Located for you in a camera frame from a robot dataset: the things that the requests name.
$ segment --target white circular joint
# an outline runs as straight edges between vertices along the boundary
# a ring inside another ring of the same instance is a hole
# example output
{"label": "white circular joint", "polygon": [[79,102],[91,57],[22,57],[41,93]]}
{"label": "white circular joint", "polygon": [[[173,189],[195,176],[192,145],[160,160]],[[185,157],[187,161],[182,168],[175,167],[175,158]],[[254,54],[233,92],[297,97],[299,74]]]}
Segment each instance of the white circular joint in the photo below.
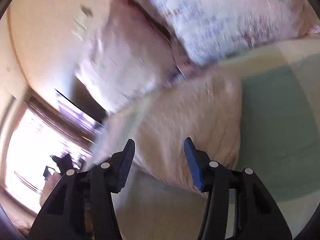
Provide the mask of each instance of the white circular joint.
{"label": "white circular joint", "polygon": [[75,170],[73,170],[73,169],[67,170],[68,176],[72,176],[73,174],[75,174]]}
{"label": "white circular joint", "polygon": [[219,163],[212,161],[212,162],[209,162],[209,165],[210,165],[210,167],[216,168],[219,166]]}
{"label": "white circular joint", "polygon": [[101,163],[100,167],[103,169],[107,169],[110,167],[110,163]]}
{"label": "white circular joint", "polygon": [[253,170],[250,169],[250,168],[245,168],[245,169],[244,169],[244,172],[245,172],[246,174],[249,174],[249,175],[253,174]]}

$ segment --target wrinkled fabric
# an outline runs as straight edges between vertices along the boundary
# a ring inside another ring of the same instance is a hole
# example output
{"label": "wrinkled fabric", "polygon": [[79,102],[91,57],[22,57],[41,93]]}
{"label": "wrinkled fabric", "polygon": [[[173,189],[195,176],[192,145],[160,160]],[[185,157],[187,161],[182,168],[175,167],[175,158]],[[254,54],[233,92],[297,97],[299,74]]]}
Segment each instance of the wrinkled fabric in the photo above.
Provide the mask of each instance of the wrinkled fabric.
{"label": "wrinkled fabric", "polygon": [[319,32],[307,0],[135,0],[206,65],[239,50]]}
{"label": "wrinkled fabric", "polygon": [[111,1],[107,23],[87,47],[76,76],[109,114],[180,73],[170,42],[129,0]]}
{"label": "wrinkled fabric", "polygon": [[103,160],[123,150],[132,138],[136,147],[133,165],[169,185],[199,193],[193,185],[183,142],[191,137],[196,148],[207,152],[211,160],[235,168],[241,101],[240,79],[229,71],[210,68],[108,118],[95,154]]}

